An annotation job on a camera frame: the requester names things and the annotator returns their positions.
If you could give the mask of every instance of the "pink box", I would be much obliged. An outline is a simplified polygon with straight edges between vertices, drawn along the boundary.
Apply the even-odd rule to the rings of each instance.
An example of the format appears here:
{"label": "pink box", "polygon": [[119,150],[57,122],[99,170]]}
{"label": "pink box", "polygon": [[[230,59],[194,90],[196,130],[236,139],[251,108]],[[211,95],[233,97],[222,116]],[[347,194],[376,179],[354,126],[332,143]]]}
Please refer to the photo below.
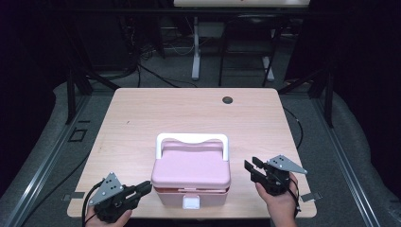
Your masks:
{"label": "pink box", "polygon": [[163,205],[223,205],[231,184],[227,136],[160,134],[151,181]]}

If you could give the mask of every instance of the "white stand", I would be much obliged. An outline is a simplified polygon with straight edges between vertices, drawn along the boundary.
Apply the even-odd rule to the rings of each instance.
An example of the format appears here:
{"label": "white stand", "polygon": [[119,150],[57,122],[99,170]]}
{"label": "white stand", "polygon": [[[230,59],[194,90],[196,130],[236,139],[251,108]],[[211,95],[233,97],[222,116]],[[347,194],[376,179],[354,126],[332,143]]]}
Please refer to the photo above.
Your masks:
{"label": "white stand", "polygon": [[[269,62],[270,62],[269,61],[269,57],[263,57],[262,61],[263,61],[263,66],[265,68],[267,68],[269,66]],[[274,81],[274,74],[273,74],[273,71],[270,68],[270,71],[268,73],[268,82],[273,82],[273,81]]]}
{"label": "white stand", "polygon": [[194,63],[192,65],[192,79],[200,79],[201,68],[201,52],[200,52],[200,37],[198,32],[198,17],[194,18]]}

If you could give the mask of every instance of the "white handle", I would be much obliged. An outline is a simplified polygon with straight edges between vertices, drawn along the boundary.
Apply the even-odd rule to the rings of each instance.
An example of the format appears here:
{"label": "white handle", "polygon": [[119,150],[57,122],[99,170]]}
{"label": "white handle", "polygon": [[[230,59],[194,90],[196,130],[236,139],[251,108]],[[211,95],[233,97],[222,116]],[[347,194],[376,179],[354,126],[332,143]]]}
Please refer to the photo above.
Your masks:
{"label": "white handle", "polygon": [[176,139],[187,144],[198,144],[207,140],[218,139],[223,143],[223,161],[228,161],[228,138],[225,134],[160,133],[156,139],[156,159],[162,158],[162,142],[165,139]]}

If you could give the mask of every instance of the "wooden table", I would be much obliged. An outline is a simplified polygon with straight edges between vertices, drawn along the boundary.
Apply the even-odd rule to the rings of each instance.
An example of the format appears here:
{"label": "wooden table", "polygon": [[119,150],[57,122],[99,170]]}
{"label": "wooden table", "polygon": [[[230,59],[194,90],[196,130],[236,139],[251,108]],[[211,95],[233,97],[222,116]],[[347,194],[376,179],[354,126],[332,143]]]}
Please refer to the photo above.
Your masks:
{"label": "wooden table", "polygon": [[[229,96],[233,103],[222,99]],[[152,190],[132,216],[139,218],[268,218],[244,160],[286,155],[301,166],[282,104],[273,89],[118,89],[106,113],[76,192],[87,193],[109,172],[125,185],[149,181],[161,132],[223,133],[229,138],[232,184],[223,206],[183,210],[165,207]],[[300,194],[309,193],[305,175],[295,174]],[[72,199],[70,217],[80,217],[83,199]],[[316,215],[313,201],[301,202],[298,218]]]}

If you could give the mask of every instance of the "hand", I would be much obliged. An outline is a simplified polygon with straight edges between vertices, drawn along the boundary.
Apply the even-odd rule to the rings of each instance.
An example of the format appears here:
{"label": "hand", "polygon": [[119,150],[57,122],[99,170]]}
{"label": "hand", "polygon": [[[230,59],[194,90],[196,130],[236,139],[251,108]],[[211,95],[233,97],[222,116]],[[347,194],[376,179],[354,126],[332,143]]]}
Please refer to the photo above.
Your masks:
{"label": "hand", "polygon": [[95,208],[94,206],[88,206],[87,214],[85,217],[85,220],[93,216],[86,222],[87,227],[91,226],[108,226],[108,227],[123,227],[128,220],[130,219],[132,214],[132,210],[127,210],[115,223],[107,223],[104,221],[101,221],[96,215],[95,215]]}
{"label": "hand", "polygon": [[[298,180],[290,172],[289,177],[298,183]],[[294,218],[295,201],[289,192],[286,192],[279,196],[272,196],[266,192],[265,188],[260,183],[256,183],[256,190],[259,196],[265,201],[268,206],[268,211],[276,227],[286,226],[292,227],[297,226]],[[293,182],[290,182],[289,189],[296,195],[297,189]]]}

